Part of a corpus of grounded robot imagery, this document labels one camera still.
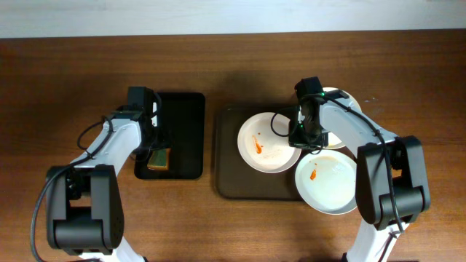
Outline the green and yellow sponge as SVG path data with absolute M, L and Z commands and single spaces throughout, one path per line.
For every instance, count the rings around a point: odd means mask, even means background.
M 170 148 L 157 149 L 153 151 L 146 166 L 150 170 L 168 171 L 170 151 Z

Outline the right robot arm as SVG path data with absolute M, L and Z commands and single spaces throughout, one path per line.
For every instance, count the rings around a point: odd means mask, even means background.
M 290 146 L 319 153 L 332 132 L 356 157 L 355 202 L 362 216 L 343 261 L 385 261 L 398 237 L 430 208 L 420 140 L 399 137 L 357 109 L 342 90 L 324 91 L 316 77 L 302 79 L 289 125 Z

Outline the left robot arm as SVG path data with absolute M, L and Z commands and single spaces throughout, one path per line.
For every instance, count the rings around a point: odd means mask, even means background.
M 103 116 L 100 134 L 70 164 L 53 166 L 39 200 L 45 200 L 51 248 L 81 261 L 144 261 L 124 238 L 117 176 L 131 154 L 166 147 L 158 116 L 162 99 L 147 87 L 130 87 L 127 103 Z

